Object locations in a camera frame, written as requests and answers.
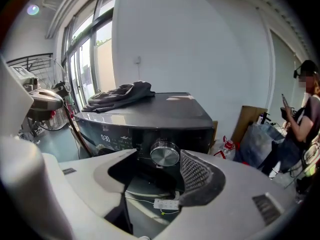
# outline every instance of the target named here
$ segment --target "smartphone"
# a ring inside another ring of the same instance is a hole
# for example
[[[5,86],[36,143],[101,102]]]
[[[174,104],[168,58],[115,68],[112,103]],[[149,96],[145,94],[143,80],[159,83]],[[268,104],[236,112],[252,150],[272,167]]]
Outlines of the smartphone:
[[[289,104],[288,104],[288,102],[287,102],[287,100],[286,100],[286,97],[284,96],[283,93],[282,93],[281,95],[282,95],[283,103],[285,104],[286,107],[289,107]]]

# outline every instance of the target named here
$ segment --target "black cap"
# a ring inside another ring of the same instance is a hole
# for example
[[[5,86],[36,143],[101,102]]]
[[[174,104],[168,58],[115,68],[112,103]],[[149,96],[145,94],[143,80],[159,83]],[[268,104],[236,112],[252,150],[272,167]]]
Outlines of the black cap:
[[[300,72],[305,76],[312,76],[314,72],[319,73],[317,65],[312,60],[305,60],[300,66]]]

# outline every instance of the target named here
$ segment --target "black shirt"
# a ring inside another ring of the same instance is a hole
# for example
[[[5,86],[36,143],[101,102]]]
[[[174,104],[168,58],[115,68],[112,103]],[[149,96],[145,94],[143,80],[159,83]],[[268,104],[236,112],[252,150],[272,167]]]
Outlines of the black shirt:
[[[318,135],[318,132],[320,130],[320,100],[317,97],[311,96],[308,99],[305,107],[300,108],[296,112],[294,116],[294,120],[296,122],[303,111],[304,111],[303,115],[308,117],[313,122],[313,126],[311,130],[305,138],[305,143],[297,141],[297,138],[291,128],[288,130],[288,133],[287,133],[288,137],[293,139],[296,145],[301,149],[307,148],[310,145],[311,141]]]

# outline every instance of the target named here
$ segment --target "brown board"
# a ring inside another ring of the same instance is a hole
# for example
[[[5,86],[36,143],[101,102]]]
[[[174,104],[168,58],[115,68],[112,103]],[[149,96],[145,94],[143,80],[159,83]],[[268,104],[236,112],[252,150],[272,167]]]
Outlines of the brown board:
[[[256,106],[242,106],[241,113],[232,134],[231,140],[234,143],[240,143],[243,139],[249,123],[255,123],[258,118],[264,112],[267,112],[266,108],[256,107]]]

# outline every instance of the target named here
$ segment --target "hair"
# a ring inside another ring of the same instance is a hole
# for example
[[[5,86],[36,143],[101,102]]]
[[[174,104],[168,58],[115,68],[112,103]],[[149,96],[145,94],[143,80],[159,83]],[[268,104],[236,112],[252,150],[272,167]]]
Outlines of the hair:
[[[320,78],[319,78],[319,74],[315,73],[313,74],[313,94],[314,95],[318,95],[320,97]]]

